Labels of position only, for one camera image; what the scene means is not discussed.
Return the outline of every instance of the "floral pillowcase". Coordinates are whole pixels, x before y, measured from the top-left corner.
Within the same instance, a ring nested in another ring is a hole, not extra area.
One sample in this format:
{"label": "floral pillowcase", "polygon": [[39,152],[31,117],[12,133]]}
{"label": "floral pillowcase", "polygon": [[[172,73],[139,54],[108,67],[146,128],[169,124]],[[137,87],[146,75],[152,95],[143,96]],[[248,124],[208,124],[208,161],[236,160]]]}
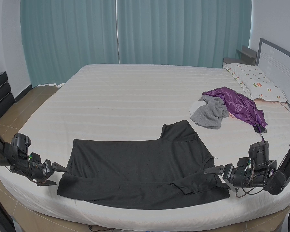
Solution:
{"label": "floral pillowcase", "polygon": [[285,94],[271,82],[256,65],[227,64],[225,68],[237,80],[248,97],[252,100],[286,102]]}

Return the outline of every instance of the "curtain fold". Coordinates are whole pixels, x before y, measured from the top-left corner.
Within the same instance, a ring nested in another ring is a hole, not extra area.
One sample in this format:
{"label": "curtain fold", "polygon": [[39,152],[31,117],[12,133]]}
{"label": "curtain fold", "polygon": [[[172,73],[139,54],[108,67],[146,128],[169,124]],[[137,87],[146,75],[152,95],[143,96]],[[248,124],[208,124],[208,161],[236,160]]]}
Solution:
{"label": "curtain fold", "polygon": [[119,63],[115,0],[21,0],[21,31],[33,87]]}
{"label": "curtain fold", "polygon": [[120,63],[221,68],[248,46],[251,0],[117,0]]}

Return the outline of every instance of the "wall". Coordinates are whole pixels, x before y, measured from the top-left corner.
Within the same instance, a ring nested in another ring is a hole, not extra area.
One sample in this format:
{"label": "wall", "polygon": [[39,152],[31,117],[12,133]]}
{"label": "wall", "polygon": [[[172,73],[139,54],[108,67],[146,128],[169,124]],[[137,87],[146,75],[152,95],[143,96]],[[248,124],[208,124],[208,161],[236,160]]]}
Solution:
{"label": "wall", "polygon": [[252,0],[249,46],[257,52],[260,38],[290,52],[290,0]]}
{"label": "wall", "polygon": [[20,30],[20,0],[0,0],[0,72],[6,71],[14,97],[30,85]]}

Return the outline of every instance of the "gray headboard frame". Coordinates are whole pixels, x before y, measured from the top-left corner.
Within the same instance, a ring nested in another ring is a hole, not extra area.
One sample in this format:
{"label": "gray headboard frame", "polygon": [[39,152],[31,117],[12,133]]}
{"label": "gray headboard frame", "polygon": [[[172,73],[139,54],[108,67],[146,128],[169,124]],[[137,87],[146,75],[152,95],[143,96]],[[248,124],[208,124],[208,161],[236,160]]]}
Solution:
{"label": "gray headboard frame", "polygon": [[284,53],[284,54],[286,54],[287,56],[290,57],[290,52],[289,52],[289,51],[283,49],[282,47],[280,47],[280,46],[278,46],[278,45],[276,45],[276,44],[274,44],[274,43],[272,43],[272,42],[270,42],[270,41],[267,41],[267,40],[265,40],[265,39],[263,39],[263,38],[260,38],[260,42],[259,42],[259,50],[258,50],[258,56],[257,56],[257,62],[256,62],[256,65],[259,65],[259,60],[260,60],[260,53],[261,53],[261,46],[262,46],[262,43],[265,43],[265,44],[267,44],[267,45],[269,45],[269,46],[271,46],[271,47],[277,49],[278,51],[280,51],[280,52],[282,52],[282,53]]}

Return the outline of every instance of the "bed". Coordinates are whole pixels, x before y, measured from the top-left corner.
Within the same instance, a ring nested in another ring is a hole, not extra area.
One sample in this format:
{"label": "bed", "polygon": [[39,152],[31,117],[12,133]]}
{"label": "bed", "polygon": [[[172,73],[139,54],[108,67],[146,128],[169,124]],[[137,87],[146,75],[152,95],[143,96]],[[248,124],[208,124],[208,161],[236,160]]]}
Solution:
{"label": "bed", "polygon": [[[290,55],[286,53],[268,41],[260,41],[259,67],[270,75],[269,78],[277,79],[273,81],[285,91],[290,103],[290,81],[287,87],[282,86],[280,80],[285,82],[287,74],[280,74],[284,78],[277,75],[274,61],[279,59],[283,63],[279,70],[283,69],[290,63]],[[223,119],[219,130],[213,130],[197,126],[189,119],[189,108],[201,93],[222,86],[245,94],[225,69],[87,65],[40,106],[19,133],[31,138],[30,153],[38,153],[42,160],[50,159],[66,166],[74,138],[154,140],[159,138],[164,123],[187,120],[216,157],[216,165],[236,165],[240,157],[248,156],[249,145],[261,140],[251,125],[228,117]],[[263,109],[268,123],[264,138],[269,142],[270,159],[276,159],[279,164],[289,149],[290,107],[285,103],[261,100],[256,101],[256,105]],[[55,172],[50,180],[59,183],[61,175]],[[228,199],[192,207],[135,210],[58,196],[58,186],[38,187],[2,166],[0,180],[12,195],[32,210],[73,222],[123,230],[209,230],[268,215],[290,205],[290,183],[276,196],[263,191],[238,199],[230,192]]]}

